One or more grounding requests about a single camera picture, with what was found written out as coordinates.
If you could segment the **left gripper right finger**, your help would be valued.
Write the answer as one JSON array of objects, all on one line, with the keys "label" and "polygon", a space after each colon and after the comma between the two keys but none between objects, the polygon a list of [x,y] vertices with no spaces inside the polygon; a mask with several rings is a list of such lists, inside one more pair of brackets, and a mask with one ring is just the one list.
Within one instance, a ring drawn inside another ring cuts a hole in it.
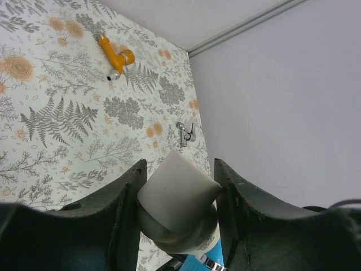
[{"label": "left gripper right finger", "polygon": [[221,159],[214,179],[228,270],[359,270],[360,207],[296,207],[242,178]]}]

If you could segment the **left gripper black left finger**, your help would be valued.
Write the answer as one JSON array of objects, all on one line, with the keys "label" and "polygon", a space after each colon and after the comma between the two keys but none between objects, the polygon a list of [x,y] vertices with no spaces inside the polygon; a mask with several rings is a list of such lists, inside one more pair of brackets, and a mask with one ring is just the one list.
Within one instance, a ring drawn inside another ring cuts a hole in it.
[{"label": "left gripper black left finger", "polygon": [[58,211],[1,204],[2,270],[135,270],[140,160],[113,182]]}]

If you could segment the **blue plastic faucet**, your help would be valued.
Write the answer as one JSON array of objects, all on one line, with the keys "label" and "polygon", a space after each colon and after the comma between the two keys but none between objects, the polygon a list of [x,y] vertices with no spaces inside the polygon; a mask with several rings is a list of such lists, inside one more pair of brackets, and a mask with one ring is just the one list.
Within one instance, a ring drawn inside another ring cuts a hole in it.
[{"label": "blue plastic faucet", "polygon": [[180,271],[226,271],[223,261],[222,245],[219,239],[217,244],[201,256],[188,255],[183,263],[176,264],[171,270]]}]

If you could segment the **white plastic elbow fitting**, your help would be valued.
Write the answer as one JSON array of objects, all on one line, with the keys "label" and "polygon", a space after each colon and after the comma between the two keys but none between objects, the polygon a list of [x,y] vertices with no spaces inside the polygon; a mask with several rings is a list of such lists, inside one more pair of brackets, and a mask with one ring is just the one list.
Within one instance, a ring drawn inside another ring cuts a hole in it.
[{"label": "white plastic elbow fitting", "polygon": [[222,187],[172,150],[139,190],[141,232],[169,254],[202,255],[218,242]]}]

